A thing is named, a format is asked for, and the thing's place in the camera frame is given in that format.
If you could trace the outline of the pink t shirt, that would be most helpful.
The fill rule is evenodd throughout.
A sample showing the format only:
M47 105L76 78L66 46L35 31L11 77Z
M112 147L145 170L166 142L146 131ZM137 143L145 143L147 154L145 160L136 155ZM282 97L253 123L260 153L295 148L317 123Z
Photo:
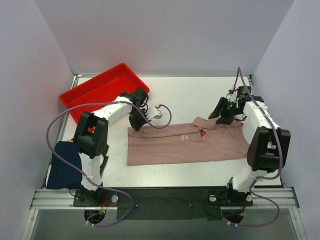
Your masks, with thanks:
M164 129L129 127L128 166L218 162L243 159L249 143L243 123L217 124L216 119L196 117L191 123Z

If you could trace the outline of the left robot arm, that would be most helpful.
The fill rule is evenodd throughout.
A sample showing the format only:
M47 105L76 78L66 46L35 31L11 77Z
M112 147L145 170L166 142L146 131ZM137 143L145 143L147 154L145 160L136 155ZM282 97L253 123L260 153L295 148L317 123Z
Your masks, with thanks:
M81 160L81 170L86 174L82 178L80 190L91 206L98 206L103 200L101 162L108 151L108 127L122 116L129 115L131 127L138 131L147 123L147 110L144 106L148 94L141 88L134 93L121 93L115 104L108 104L96 111L84 111L78 121L73 142Z

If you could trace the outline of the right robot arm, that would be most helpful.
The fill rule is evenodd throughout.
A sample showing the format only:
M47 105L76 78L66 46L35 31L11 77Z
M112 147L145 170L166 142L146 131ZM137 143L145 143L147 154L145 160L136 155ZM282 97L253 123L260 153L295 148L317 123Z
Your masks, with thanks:
M218 125L231 125L242 115L254 129L243 170L231 178L230 188L223 192L223 199L229 205L241 199L241 193L248 193L253 185L267 179L267 174L277 173L286 163L291 133L279 127L267 111L268 107L260 96L251 94L251 87L232 87L226 97L221 97L210 119Z

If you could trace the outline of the red plastic tray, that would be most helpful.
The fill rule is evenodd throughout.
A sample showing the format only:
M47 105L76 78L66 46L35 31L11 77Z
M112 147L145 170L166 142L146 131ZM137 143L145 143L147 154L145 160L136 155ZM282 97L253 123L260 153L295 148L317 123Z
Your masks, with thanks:
M70 109L81 104L112 102L121 93L134 93L137 88L150 92L149 87L125 63L120 63L61 94L59 98Z

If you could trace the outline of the navy folded t shirt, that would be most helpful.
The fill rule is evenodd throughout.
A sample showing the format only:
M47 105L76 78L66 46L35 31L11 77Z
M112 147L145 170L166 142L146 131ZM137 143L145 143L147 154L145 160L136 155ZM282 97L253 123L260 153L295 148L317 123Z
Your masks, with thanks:
M81 157L76 145L69 141L59 141L54 148L55 152L70 164L82 169ZM46 188L50 190L81 188L83 175L61 161L54 154L51 158L51 168L46 183Z

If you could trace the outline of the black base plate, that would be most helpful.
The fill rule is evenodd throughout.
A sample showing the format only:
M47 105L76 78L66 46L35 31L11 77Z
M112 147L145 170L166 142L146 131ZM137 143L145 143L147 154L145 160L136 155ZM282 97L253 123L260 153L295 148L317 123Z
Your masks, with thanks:
M124 188L122 193L99 189L86 194L78 190L72 205L85 208L86 217L98 214L95 221L105 217L108 210L116 210L117 220L241 220L253 200L250 193L226 186Z

